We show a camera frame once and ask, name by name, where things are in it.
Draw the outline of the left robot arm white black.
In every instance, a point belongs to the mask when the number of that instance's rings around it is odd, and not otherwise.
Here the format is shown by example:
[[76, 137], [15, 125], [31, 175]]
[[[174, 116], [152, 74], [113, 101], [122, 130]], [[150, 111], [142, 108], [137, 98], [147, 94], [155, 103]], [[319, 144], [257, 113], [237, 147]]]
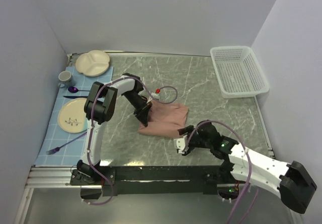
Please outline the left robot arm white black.
[[99, 181], [98, 167], [101, 161], [101, 145], [104, 130], [114, 115], [116, 100], [124, 96], [134, 107], [134, 116], [145, 127], [152, 103], [139, 95], [144, 90], [140, 77], [125, 73], [107, 84], [94, 82], [87, 97], [84, 112], [88, 121], [86, 148], [76, 168], [86, 183], [93, 185]]

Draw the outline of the pink printed t shirt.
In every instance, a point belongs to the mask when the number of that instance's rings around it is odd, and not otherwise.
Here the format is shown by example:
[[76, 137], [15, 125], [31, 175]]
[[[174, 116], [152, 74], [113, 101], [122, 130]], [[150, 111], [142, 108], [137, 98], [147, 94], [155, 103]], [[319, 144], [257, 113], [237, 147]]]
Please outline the pink printed t shirt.
[[148, 126], [140, 125], [143, 135], [179, 138], [179, 129], [185, 127], [189, 108], [182, 103], [161, 104], [152, 100], [148, 114]]

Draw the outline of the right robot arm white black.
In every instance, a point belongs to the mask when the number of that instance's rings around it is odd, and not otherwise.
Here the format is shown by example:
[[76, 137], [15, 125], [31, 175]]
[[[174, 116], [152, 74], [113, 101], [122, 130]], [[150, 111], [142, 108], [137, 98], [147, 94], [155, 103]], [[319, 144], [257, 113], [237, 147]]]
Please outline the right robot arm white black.
[[183, 156], [195, 148], [206, 148], [223, 160], [220, 177], [226, 183], [234, 180], [256, 185], [278, 196], [294, 212], [304, 214], [317, 185], [303, 164], [282, 162], [251, 150], [228, 136], [220, 134], [211, 121], [179, 129], [174, 147]]

